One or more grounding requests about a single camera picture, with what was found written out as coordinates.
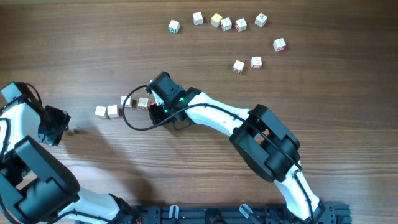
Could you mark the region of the blue top spiral block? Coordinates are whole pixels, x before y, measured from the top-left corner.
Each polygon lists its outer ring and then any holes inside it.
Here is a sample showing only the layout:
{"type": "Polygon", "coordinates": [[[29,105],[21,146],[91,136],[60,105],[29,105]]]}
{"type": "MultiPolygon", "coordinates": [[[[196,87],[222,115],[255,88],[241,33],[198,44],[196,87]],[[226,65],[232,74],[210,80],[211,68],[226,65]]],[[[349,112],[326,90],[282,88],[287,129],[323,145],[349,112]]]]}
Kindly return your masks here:
{"type": "Polygon", "coordinates": [[[142,109],[142,110],[146,110],[148,109],[148,105],[149,105],[149,99],[148,98],[144,98],[144,97],[140,97],[138,100],[138,108],[142,109]]]}

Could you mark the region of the letter B wooden block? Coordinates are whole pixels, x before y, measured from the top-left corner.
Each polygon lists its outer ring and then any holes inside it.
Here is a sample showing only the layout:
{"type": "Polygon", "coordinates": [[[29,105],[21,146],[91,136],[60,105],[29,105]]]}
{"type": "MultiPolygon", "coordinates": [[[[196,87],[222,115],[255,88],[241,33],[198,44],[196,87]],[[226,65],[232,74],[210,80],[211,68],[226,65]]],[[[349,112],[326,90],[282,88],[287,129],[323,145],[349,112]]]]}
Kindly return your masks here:
{"type": "Polygon", "coordinates": [[[121,96],[121,106],[125,106],[127,108],[132,108],[134,106],[134,100],[130,96],[122,95],[121,96]]]}

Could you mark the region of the green soccer ball block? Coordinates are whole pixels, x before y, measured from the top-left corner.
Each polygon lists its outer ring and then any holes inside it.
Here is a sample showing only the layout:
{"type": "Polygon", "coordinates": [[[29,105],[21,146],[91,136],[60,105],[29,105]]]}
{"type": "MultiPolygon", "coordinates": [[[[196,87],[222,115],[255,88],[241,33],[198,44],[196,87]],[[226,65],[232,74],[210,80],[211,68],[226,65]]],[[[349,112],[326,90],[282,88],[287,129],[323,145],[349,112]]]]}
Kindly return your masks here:
{"type": "Polygon", "coordinates": [[[99,118],[108,118],[108,110],[106,106],[97,106],[95,110],[95,116],[99,118]]]}

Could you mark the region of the red letter M block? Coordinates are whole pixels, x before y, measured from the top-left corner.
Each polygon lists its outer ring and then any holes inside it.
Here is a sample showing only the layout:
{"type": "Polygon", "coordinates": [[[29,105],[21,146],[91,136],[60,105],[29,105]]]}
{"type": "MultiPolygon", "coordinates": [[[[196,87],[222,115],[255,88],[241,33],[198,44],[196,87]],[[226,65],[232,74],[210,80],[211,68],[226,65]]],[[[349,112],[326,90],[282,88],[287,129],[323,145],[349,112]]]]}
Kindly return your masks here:
{"type": "Polygon", "coordinates": [[[122,115],[122,110],[118,105],[107,106],[107,114],[110,118],[117,118],[122,115]]]}

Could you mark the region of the red letter A block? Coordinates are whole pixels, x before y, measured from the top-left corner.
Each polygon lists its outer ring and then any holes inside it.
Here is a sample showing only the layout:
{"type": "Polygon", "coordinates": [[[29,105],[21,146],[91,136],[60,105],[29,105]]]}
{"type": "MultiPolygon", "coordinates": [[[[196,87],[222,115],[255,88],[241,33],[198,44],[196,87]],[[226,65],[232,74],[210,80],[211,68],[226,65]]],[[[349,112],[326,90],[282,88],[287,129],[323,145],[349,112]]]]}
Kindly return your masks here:
{"type": "Polygon", "coordinates": [[[242,74],[243,69],[244,69],[244,62],[239,61],[239,60],[235,61],[234,65],[233,65],[233,72],[242,74]]]}

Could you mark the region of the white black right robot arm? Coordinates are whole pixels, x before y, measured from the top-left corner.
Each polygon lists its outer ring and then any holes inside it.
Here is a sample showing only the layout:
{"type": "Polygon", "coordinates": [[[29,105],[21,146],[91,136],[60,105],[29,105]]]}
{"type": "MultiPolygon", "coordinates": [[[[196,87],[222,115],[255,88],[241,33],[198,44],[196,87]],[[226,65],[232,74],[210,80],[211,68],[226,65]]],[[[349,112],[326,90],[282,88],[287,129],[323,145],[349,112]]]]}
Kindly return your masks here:
{"type": "Polygon", "coordinates": [[[164,122],[175,117],[187,118],[227,135],[248,167],[260,178],[276,184],[291,214],[305,223],[319,220],[322,202],[304,177],[299,140],[269,108],[229,106],[199,89],[185,90],[167,72],[151,80],[147,91],[162,107],[164,122]]]}

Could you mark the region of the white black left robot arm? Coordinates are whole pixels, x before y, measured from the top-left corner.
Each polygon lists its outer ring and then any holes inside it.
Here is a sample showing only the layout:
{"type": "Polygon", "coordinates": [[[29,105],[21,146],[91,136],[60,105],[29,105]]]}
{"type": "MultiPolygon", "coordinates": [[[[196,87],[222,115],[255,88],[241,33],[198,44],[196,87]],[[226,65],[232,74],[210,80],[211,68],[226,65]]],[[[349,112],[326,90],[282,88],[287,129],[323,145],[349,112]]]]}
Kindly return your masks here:
{"type": "Polygon", "coordinates": [[[81,188],[76,177],[44,145],[56,146],[69,114],[43,106],[24,82],[1,89],[1,211],[11,223],[136,223],[137,212],[112,194],[81,188]]]}

